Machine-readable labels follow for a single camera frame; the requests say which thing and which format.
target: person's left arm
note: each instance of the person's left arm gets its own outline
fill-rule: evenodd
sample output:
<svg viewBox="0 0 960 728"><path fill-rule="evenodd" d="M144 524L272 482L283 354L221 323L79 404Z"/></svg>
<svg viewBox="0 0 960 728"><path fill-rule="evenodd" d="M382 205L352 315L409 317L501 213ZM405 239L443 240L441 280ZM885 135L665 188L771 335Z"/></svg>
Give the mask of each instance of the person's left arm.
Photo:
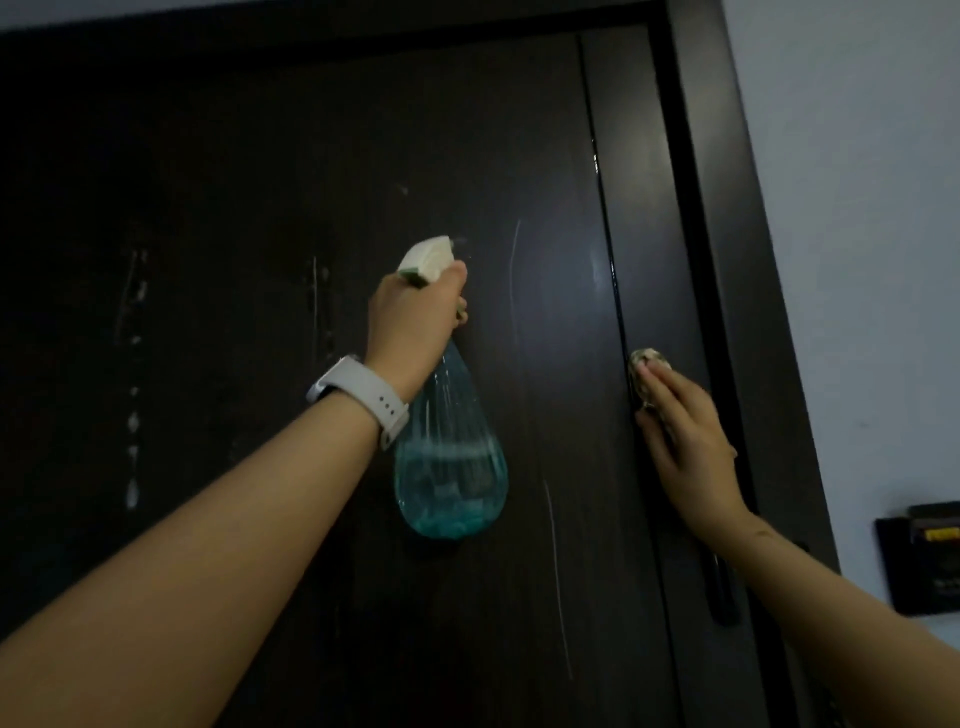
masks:
<svg viewBox="0 0 960 728"><path fill-rule="evenodd" d="M456 327L455 263L386 277L366 363L410 401ZM0 644L8 726L206 726L221 712L377 447L335 392Z"/></svg>

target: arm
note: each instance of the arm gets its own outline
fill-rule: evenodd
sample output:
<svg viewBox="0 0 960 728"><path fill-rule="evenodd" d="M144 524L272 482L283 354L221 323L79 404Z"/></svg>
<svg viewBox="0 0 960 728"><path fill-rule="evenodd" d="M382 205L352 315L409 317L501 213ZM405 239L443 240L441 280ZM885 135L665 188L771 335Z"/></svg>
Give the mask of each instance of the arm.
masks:
<svg viewBox="0 0 960 728"><path fill-rule="evenodd" d="M854 723L956 725L960 652L751 514L709 395L660 365L639 372L675 438L668 444L655 417L637 414L670 500L690 529L742 574Z"/></svg>
<svg viewBox="0 0 960 728"><path fill-rule="evenodd" d="M421 291L387 277L371 300L367 363L404 401L456 326L466 276L457 263ZM4 724L213 723L378 430L362 405L330 395L33 617L0 645Z"/></svg>

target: white watch strap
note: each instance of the white watch strap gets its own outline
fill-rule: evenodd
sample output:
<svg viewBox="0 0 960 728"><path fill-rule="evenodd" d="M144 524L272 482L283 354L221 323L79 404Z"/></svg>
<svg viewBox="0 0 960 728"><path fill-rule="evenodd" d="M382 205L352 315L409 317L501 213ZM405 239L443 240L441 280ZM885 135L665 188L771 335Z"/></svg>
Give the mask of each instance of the white watch strap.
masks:
<svg viewBox="0 0 960 728"><path fill-rule="evenodd" d="M387 449L410 420L408 407L396 395L394 388L360 363L356 356L345 356L323 376L317 379L306 393L306 400L313 404L327 387L343 390L370 410L380 422L380 447Z"/></svg>

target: door handle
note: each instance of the door handle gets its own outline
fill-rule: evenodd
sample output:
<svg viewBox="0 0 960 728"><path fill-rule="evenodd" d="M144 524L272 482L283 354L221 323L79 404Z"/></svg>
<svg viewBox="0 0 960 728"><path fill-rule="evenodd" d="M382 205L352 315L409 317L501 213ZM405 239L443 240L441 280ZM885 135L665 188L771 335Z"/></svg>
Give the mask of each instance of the door handle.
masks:
<svg viewBox="0 0 960 728"><path fill-rule="evenodd" d="M722 627L732 627L740 622L740 610L733 596L733 577L730 565L697 542L700 550L700 562L704 570L704 583L707 588L707 605L713 621Z"/></svg>

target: wall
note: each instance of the wall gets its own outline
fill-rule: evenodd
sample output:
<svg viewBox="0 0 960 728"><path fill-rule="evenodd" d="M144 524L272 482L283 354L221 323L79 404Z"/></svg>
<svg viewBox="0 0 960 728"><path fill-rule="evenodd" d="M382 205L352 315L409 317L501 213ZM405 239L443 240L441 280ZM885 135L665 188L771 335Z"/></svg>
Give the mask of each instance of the wall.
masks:
<svg viewBox="0 0 960 728"><path fill-rule="evenodd" d="M0 27L204 4L0 0ZM841 566L886 597L873 519L960 499L960 3L724 5Z"/></svg>

